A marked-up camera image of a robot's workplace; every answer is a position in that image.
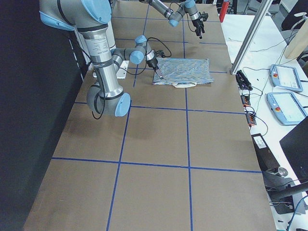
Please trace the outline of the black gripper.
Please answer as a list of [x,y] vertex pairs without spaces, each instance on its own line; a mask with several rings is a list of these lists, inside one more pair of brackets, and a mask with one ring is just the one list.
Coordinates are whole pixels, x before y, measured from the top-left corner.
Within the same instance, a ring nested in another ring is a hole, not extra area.
[[199,38],[199,39],[202,39],[202,33],[205,32],[204,30],[204,24],[203,24],[203,18],[202,17],[199,17],[195,20],[192,21],[193,23],[193,26],[196,28],[195,29],[195,33],[196,33],[196,36]]
[[164,78],[161,70],[158,68],[158,60],[156,58],[152,58],[148,60],[147,65],[153,70],[155,70],[155,73],[158,75],[160,79]]

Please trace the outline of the black monitor arm base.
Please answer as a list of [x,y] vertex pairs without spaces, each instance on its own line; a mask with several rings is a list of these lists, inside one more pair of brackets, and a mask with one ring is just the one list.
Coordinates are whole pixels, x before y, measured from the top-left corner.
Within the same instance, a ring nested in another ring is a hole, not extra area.
[[269,172],[263,172],[263,180],[266,191],[276,212],[280,215],[296,212],[305,214],[305,203],[298,203],[303,198],[302,193],[308,190],[308,179],[301,178],[297,181],[291,178],[283,178]]

